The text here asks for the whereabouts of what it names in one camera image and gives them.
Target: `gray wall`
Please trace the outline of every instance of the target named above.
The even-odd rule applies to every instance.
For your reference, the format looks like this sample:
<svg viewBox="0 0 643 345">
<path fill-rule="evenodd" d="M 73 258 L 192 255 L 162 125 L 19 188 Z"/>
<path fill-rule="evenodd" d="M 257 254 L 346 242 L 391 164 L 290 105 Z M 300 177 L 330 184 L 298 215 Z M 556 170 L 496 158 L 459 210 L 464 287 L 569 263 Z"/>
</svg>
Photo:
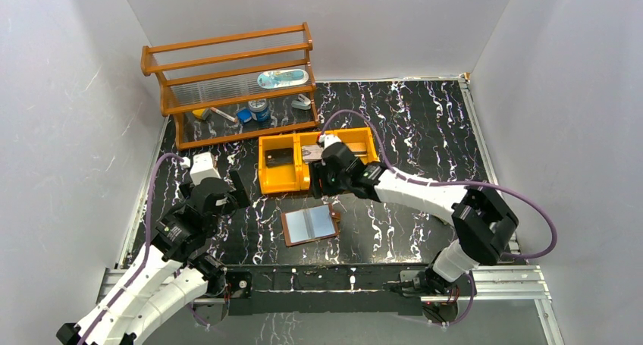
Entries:
<svg viewBox="0 0 643 345">
<path fill-rule="evenodd" d="M 126 0 L 0 0 L 0 334 L 55 343 L 117 260 L 162 118 Z"/>
<path fill-rule="evenodd" d="M 153 45 L 309 23 L 318 79 L 471 71 L 509 0 L 128 0 Z"/>
<path fill-rule="evenodd" d="M 638 343 L 643 0 L 511 0 L 472 75 L 500 181 L 538 200 L 541 259 L 568 343 Z M 519 240 L 544 248 L 529 210 Z"/>
</svg>

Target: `orange storage bin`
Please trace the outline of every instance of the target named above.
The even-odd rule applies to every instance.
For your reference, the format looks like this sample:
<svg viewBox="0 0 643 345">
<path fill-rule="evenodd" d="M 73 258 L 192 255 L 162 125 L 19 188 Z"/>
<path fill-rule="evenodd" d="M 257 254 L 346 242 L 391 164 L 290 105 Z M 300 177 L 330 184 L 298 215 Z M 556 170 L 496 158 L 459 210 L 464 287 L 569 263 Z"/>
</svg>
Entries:
<svg viewBox="0 0 643 345">
<path fill-rule="evenodd" d="M 373 134 L 367 127 L 354 129 L 326 130 L 326 133 L 334 134 L 342 142 L 362 143 L 366 147 L 366 157 L 359 157 L 362 162 L 369 163 L 378 160 L 378 153 L 375 150 Z M 310 170 L 303 162 L 301 155 L 302 146 L 310 146 L 317 143 L 318 131 L 309 133 L 295 133 L 286 135 L 261 136 L 259 137 L 259 185 L 263 194 L 276 192 L 291 192 L 308 190 L 310 188 Z M 265 152 L 273 149 L 293 148 L 293 164 L 268 168 L 265 165 Z"/>
<path fill-rule="evenodd" d="M 293 164 L 266 167 L 265 152 L 281 148 L 293 149 Z M 299 191 L 301 171 L 301 145 L 296 134 L 259 137 L 259 186 L 262 193 Z"/>
</svg>

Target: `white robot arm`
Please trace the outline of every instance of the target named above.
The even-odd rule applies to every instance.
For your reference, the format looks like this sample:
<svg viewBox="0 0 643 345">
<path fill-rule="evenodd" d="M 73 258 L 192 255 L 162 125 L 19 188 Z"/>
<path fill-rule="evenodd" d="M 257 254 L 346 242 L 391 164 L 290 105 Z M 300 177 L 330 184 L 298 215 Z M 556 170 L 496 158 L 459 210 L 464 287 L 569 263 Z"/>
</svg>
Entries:
<svg viewBox="0 0 643 345">
<path fill-rule="evenodd" d="M 204 293 L 216 295 L 223 290 L 220 262 L 207 254 L 188 259 L 216 234 L 221 215 L 249 206 L 249 200 L 236 171 L 231 172 L 234 189 L 221 179 L 211 153 L 195 155 L 193 161 L 191 180 L 180 185 L 186 199 L 163 214 L 154 238 L 100 304 L 78 323 L 58 330 L 56 337 L 63 344 L 142 343 L 181 306 Z M 180 280 L 155 294 L 187 263 Z"/>
<path fill-rule="evenodd" d="M 431 180 L 398 174 L 380 162 L 364 164 L 334 135 L 321 135 L 319 142 L 324 146 L 321 161 L 310 165 L 315 197 L 350 191 L 359 198 L 427 212 L 455 227 L 459 239 L 424 273 L 403 284 L 403 295 L 446 293 L 464 273 L 500 260 L 518 219 L 495 190 L 432 186 Z"/>
</svg>

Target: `black marble tabletop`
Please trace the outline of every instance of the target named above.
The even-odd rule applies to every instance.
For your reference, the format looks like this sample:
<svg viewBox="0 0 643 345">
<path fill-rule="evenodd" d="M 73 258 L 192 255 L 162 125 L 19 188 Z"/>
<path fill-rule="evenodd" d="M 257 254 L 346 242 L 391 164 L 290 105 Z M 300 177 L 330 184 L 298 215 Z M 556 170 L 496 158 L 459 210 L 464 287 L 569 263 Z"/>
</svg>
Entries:
<svg viewBox="0 0 643 345">
<path fill-rule="evenodd" d="M 403 171 L 435 180 L 487 179 L 457 81 L 320 83 L 315 103 L 322 123 L 342 108 L 360 111 L 368 117 L 384 138 L 391 163 Z M 287 117 L 292 112 L 287 104 L 275 101 L 272 105 L 271 122 L 275 126 L 288 124 Z M 227 123 L 222 118 L 215 121 Z M 343 116 L 333 121 L 330 128 L 364 126 L 357 117 Z M 160 154 L 177 152 L 174 135 L 174 122 L 170 119 Z M 327 199 L 313 199 L 305 193 L 262 195 L 257 177 L 257 141 L 242 140 L 179 152 L 192 156 L 210 151 L 222 176 L 238 170 L 246 186 L 251 206 L 222 222 L 219 232 L 208 243 L 209 252 L 226 264 L 430 262 L 455 237 L 450 226 L 401 205 L 357 199 L 350 194 Z M 154 221 L 180 200 L 178 183 L 187 174 L 176 162 L 162 165 L 155 179 Z M 341 213 L 340 235 L 286 247 L 281 213 L 327 202 Z M 138 230 L 133 256 L 143 245 L 143 238 L 143 230 Z"/>
</svg>

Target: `small container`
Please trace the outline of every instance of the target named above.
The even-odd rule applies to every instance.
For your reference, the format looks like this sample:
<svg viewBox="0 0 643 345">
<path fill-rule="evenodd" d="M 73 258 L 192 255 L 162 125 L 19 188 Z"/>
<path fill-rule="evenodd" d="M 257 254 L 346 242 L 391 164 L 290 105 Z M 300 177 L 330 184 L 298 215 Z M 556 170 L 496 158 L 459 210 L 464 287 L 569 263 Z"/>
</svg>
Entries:
<svg viewBox="0 0 643 345">
<path fill-rule="evenodd" d="M 268 101 L 266 99 L 248 101 L 248 109 L 252 118 L 261 122 L 270 119 L 270 110 L 268 110 Z"/>
<path fill-rule="evenodd" d="M 378 161 L 378 151 L 375 149 L 375 142 L 373 140 L 373 133 L 369 127 L 355 127 L 352 129 L 338 129 L 326 130 L 326 134 L 333 134 L 341 139 L 342 143 L 364 143 L 366 144 L 366 157 L 359 159 L 367 165 L 369 162 Z M 318 131 L 309 133 L 295 134 L 299 138 L 299 153 L 301 157 L 301 147 L 309 146 L 317 143 L 319 137 Z M 307 163 L 302 159 L 302 174 L 300 175 L 300 190 L 308 190 L 310 188 L 310 169 Z"/>
<path fill-rule="evenodd" d="M 242 108 L 241 110 L 237 111 L 237 118 L 239 118 L 239 121 L 245 124 L 248 121 L 252 120 L 252 113 L 250 113 L 250 110 L 248 110 L 247 108 Z"/>
</svg>

